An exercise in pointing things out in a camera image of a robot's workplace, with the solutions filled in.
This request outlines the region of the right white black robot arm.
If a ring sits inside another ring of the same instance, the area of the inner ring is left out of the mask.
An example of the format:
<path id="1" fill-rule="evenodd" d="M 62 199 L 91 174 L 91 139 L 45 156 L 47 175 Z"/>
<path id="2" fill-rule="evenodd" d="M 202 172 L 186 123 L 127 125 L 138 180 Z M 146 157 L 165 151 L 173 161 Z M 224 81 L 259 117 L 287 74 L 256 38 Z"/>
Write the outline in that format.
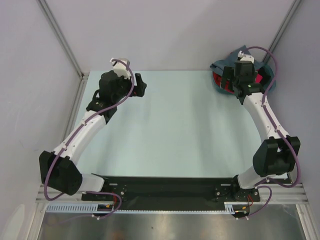
<path id="1" fill-rule="evenodd" d="M 294 169 L 297 176 L 290 187 L 295 187 L 301 178 L 298 159 L 301 142 L 298 137 L 290 136 L 277 120 L 267 100 L 267 92 L 256 82 L 257 74 L 253 62 L 241 58 L 233 67 L 224 67 L 221 77 L 221 86 L 228 86 L 233 91 L 250 114 L 261 139 L 261 145 L 253 155 L 252 166 L 233 178 L 230 194 L 237 201 L 242 201 L 249 190 L 257 189 L 265 182 L 283 187 L 284 184 L 274 177 Z"/>

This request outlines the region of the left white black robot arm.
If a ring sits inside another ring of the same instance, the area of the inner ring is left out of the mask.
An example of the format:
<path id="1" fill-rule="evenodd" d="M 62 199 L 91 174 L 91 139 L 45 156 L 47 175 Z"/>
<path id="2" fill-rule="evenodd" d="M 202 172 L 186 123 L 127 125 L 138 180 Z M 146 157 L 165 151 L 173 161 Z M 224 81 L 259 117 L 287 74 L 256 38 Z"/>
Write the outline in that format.
<path id="1" fill-rule="evenodd" d="M 80 192 L 93 192 L 100 200 L 110 196 L 106 179 L 96 174 L 81 173 L 77 164 L 94 136 L 111 120 L 126 97 L 143 97 L 147 84 L 140 73 L 134 75 L 135 83 L 126 73 L 111 70 L 101 75 L 99 88 L 85 109 L 83 118 L 68 137 L 51 152 L 39 156 L 42 184 L 69 196 Z"/>

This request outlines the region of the grey-blue t shirt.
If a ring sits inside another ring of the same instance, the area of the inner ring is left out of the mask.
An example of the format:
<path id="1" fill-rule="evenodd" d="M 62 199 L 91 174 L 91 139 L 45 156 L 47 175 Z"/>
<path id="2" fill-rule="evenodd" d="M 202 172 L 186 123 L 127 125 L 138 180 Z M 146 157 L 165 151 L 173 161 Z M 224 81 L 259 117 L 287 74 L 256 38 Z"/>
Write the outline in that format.
<path id="1" fill-rule="evenodd" d="M 245 54 L 251 54 L 248 48 L 246 47 L 246 45 L 243 45 L 242 47 L 237 48 L 236 50 L 232 51 L 226 58 L 217 60 L 210 65 L 212 75 L 213 75 L 213 72 L 215 72 L 216 74 L 222 76 L 224 67 L 234 67 L 235 61 L 238 59 L 239 51 L 243 51 Z M 255 67 L 255 70 L 258 72 L 258 74 L 263 76 L 261 85 L 266 90 L 269 84 L 271 83 L 273 77 L 275 76 L 273 70 L 268 64 L 263 63 L 262 61 L 257 61 L 257 60 L 254 61 L 254 67 Z M 213 83 L 213 78 L 212 78 L 212 84 L 215 87 L 215 89 L 218 91 L 218 88 Z"/>

